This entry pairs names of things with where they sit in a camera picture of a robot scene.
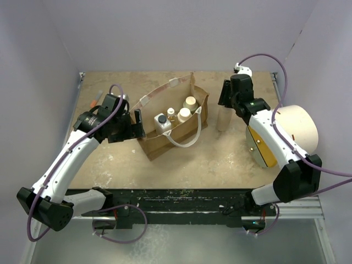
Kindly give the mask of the clear amber liquid bottle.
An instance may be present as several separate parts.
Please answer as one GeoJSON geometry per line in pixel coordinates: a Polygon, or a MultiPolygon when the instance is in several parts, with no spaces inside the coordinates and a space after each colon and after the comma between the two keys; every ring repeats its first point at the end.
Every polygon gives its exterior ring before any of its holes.
{"type": "Polygon", "coordinates": [[[178,125],[178,116],[172,107],[167,109],[167,118],[171,123],[172,129],[178,125]]]}

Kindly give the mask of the cream cylinder with orange lid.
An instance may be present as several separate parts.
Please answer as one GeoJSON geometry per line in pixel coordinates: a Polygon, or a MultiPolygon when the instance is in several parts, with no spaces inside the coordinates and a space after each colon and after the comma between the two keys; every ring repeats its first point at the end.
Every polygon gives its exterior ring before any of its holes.
{"type": "MultiPolygon", "coordinates": [[[[297,105],[281,107],[276,112],[275,119],[295,144],[308,154],[313,154],[318,144],[318,131],[307,111],[297,105]]],[[[276,156],[257,129],[247,126],[246,140],[251,155],[259,166],[271,168],[278,164],[276,156]]]]}

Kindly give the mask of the aluminium frame rail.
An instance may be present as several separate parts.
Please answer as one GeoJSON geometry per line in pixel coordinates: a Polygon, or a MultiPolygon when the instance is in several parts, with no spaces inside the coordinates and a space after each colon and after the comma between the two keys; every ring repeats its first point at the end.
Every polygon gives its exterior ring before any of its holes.
{"type": "Polygon", "coordinates": [[[306,197],[289,203],[278,203],[280,219],[324,219],[318,196],[306,197]]]}

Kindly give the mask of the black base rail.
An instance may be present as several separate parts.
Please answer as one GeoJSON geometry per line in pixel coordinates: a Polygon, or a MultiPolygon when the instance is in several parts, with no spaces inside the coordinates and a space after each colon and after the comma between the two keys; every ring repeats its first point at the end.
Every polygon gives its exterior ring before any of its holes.
{"type": "Polygon", "coordinates": [[[262,229],[265,217],[274,217],[273,205],[252,205],[250,189],[108,189],[106,208],[113,212],[87,212],[83,217],[112,222],[117,229],[135,224],[222,225],[262,229]]]}

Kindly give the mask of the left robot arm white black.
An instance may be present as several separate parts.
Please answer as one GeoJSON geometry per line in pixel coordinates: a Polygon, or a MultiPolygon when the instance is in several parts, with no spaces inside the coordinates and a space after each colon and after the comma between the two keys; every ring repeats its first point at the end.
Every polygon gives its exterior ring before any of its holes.
{"type": "Polygon", "coordinates": [[[101,105],[78,116],[65,147],[44,175],[16,197],[28,214],[54,231],[62,230],[72,217],[96,211],[102,216],[113,210],[113,194],[99,187],[76,195],[66,192],[89,155],[104,140],[109,143],[144,138],[139,109],[130,116],[128,100],[107,94],[101,105]]]}

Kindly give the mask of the cream round bottle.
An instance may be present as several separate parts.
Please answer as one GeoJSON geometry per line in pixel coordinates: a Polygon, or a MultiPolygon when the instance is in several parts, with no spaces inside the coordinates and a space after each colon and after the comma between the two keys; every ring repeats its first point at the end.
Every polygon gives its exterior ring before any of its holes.
{"type": "Polygon", "coordinates": [[[192,116],[191,114],[191,111],[190,109],[186,108],[186,107],[183,107],[180,109],[180,111],[178,112],[177,114],[177,117],[178,117],[178,122],[181,124],[181,123],[184,123],[186,122],[188,119],[190,119],[192,116]]]}

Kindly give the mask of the small orange capped tube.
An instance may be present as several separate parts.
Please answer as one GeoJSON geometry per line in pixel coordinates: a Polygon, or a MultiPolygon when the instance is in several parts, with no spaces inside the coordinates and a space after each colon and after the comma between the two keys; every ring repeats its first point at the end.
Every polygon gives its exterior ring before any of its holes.
{"type": "Polygon", "coordinates": [[[97,103],[99,102],[99,100],[100,100],[102,94],[103,94],[103,91],[100,90],[100,91],[97,93],[97,95],[95,96],[95,98],[92,100],[92,102],[90,103],[90,108],[94,108],[94,107],[97,105],[97,103]]]}

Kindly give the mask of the brown burlap canvas bag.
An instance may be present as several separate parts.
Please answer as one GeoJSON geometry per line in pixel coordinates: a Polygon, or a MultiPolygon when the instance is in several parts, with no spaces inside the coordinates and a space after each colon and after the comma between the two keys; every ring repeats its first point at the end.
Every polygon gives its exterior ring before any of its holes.
{"type": "Polygon", "coordinates": [[[138,142],[150,161],[173,147],[194,145],[207,127],[208,97],[189,75],[171,79],[140,98],[131,108],[141,113],[145,137],[138,142]]]}

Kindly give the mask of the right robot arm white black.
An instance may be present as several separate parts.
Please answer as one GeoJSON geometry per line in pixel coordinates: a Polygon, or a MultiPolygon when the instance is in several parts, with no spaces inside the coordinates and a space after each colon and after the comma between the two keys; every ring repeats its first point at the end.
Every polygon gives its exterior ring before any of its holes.
{"type": "Polygon", "coordinates": [[[254,97],[252,79],[247,74],[234,74],[225,80],[218,104],[234,109],[251,135],[259,136],[259,153],[265,160],[264,150],[274,157],[280,172],[271,184],[253,189],[245,201],[245,211],[257,215],[264,205],[272,202],[291,202],[318,190],[322,161],[310,155],[294,142],[277,121],[273,111],[262,98],[254,97]]]}

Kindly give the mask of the white bottle with black cap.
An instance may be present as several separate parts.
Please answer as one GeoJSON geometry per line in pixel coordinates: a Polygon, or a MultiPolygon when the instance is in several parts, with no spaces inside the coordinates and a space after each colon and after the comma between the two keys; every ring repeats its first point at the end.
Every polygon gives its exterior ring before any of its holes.
{"type": "Polygon", "coordinates": [[[154,123],[158,135],[162,135],[163,133],[172,129],[171,122],[163,113],[160,113],[154,117],[154,123]]]}

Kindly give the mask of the tan pump lotion bottle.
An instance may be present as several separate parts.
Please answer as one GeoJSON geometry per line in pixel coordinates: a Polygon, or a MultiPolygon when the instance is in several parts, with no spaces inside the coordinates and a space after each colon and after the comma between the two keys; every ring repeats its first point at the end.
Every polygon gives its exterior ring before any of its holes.
{"type": "Polygon", "coordinates": [[[232,118],[233,110],[231,108],[227,108],[225,106],[220,106],[217,117],[217,130],[220,132],[224,132],[228,129],[231,118],[232,118]]]}

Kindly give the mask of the beige jar at bag rear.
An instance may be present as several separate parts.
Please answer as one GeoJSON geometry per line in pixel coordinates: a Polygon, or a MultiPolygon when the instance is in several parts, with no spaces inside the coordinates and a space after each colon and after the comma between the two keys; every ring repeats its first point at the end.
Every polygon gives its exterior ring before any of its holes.
{"type": "Polygon", "coordinates": [[[199,106],[198,102],[197,102],[196,98],[193,96],[188,96],[183,103],[183,107],[189,109],[191,114],[195,113],[198,106],[199,106]]]}

